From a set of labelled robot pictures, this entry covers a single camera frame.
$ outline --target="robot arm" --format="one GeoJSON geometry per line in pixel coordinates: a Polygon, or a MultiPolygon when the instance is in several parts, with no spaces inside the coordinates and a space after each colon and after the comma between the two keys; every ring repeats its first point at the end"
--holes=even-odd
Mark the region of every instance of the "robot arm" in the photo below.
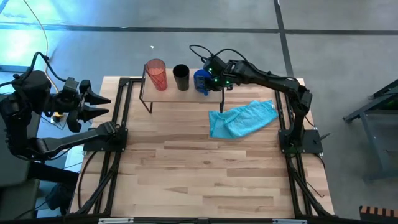
{"type": "Polygon", "coordinates": [[[208,58],[202,57],[203,69],[211,74],[211,78],[206,78],[204,81],[207,90],[221,91],[223,88],[232,90],[233,84],[254,83],[285,93],[292,105],[295,119],[289,130],[279,131],[282,152],[321,153],[323,151],[318,131],[304,130],[303,127],[305,116],[310,111],[312,100],[310,90],[301,85],[296,78],[280,77],[259,70],[242,55],[244,60],[229,60],[225,63],[217,56],[221,52],[211,54],[208,58]]]}
{"type": "Polygon", "coordinates": [[[27,126],[32,118],[32,112],[41,115],[44,113],[51,117],[54,112],[68,113],[67,124],[71,132],[80,132],[79,120],[87,122],[97,116],[107,113],[109,110],[90,108],[85,105],[100,105],[110,103],[111,100],[99,96],[91,90],[89,80],[79,83],[74,78],[68,78],[65,85],[57,94],[50,94],[51,83],[42,71],[33,71],[34,62],[41,55],[35,54],[30,69],[21,76],[14,75],[14,80],[3,83],[0,86],[11,84],[15,92],[8,95],[0,102],[0,113],[6,125],[6,143],[11,154],[34,160],[50,159],[62,149],[67,149],[95,139],[108,139],[117,130],[113,123],[103,123],[96,129],[65,138],[28,138],[27,126]]]}

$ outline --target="light blue cloth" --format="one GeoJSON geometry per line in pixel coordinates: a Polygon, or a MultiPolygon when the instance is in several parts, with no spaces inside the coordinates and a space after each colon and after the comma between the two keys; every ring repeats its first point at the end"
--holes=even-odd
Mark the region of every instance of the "light blue cloth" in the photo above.
{"type": "Polygon", "coordinates": [[[258,102],[230,109],[224,113],[209,111],[210,137],[237,139],[264,127],[278,114],[272,106],[272,100],[258,102]]]}

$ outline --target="concrete floor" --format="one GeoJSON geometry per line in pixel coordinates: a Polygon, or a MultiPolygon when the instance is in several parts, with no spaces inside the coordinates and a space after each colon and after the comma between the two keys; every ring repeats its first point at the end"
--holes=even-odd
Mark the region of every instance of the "concrete floor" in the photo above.
{"type": "MultiPolygon", "coordinates": [[[[286,29],[398,30],[394,0],[280,0],[286,29]]],[[[185,27],[278,29],[273,0],[56,0],[31,3],[46,24],[116,27],[185,27]]],[[[36,23],[22,1],[9,1],[1,22],[36,23]]],[[[140,75],[145,62],[161,58],[168,67],[202,63],[189,44],[212,51],[228,47],[263,70],[286,75],[279,34],[208,32],[48,31],[49,56],[61,77],[89,79],[100,90],[105,75],[140,75]]],[[[0,30],[0,64],[28,65],[45,51],[40,30],[0,30]]],[[[359,121],[341,119],[364,105],[366,97],[397,78],[398,35],[287,35],[295,77],[313,93],[312,112],[323,141],[326,174],[335,213],[359,218],[358,207],[398,209],[398,179],[363,181],[377,171],[359,121]]],[[[225,53],[224,59],[238,58],[225,53]]],[[[42,69],[42,62],[36,69],[42,69]]],[[[2,80],[12,74],[2,73],[2,80]]],[[[70,134],[41,125],[39,137],[70,134]]]]}

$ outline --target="wooden table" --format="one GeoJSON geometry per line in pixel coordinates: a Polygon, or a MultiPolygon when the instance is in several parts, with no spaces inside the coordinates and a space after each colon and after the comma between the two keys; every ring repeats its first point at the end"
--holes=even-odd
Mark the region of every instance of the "wooden table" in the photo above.
{"type": "Polygon", "coordinates": [[[149,113],[152,113],[152,105],[155,102],[217,103],[220,104],[220,111],[222,112],[224,108],[224,91],[209,91],[207,96],[198,92],[193,84],[193,74],[197,70],[198,69],[190,69],[189,89],[187,91],[181,91],[177,88],[177,83],[175,82],[173,70],[171,68],[166,69],[167,88],[163,91],[156,90],[155,85],[148,77],[148,74],[143,71],[142,78],[144,79],[144,83],[141,86],[139,99],[142,101],[149,113]],[[146,102],[150,103],[149,108],[146,106],[146,102]]]}
{"type": "MultiPolygon", "coordinates": [[[[104,77],[101,96],[114,102],[118,82],[119,77],[104,77]]],[[[139,90],[139,85],[134,86],[127,122],[129,138],[121,157],[112,216],[294,216],[285,157],[277,140],[278,119],[242,139],[212,139],[208,111],[217,110],[216,105],[158,103],[157,109],[149,114],[139,101],[139,90]]],[[[275,102],[271,89],[258,85],[236,86],[225,93],[225,108],[269,99],[275,102]]],[[[114,105],[101,107],[112,111],[114,105]]],[[[110,121],[111,116],[109,112],[96,118],[93,124],[110,121]]],[[[312,121],[311,113],[307,117],[312,121]]],[[[82,202],[98,185],[103,156],[97,153],[88,165],[81,188],[82,202]]],[[[310,188],[311,191],[324,208],[333,213],[322,163],[310,154],[302,157],[308,183],[325,196],[321,198],[310,188]]],[[[300,190],[298,194],[304,211],[300,190]]],[[[104,196],[101,209],[106,202],[107,189],[104,196]]],[[[75,197],[71,212],[76,210],[75,197]]]]}

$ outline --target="transparent red cup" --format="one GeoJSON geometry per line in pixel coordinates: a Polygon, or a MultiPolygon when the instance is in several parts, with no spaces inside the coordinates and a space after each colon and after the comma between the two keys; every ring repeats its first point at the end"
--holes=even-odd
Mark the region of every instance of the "transparent red cup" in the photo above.
{"type": "Polygon", "coordinates": [[[167,88],[166,64],[161,59],[152,59],[145,64],[145,71],[159,91],[167,88]]]}

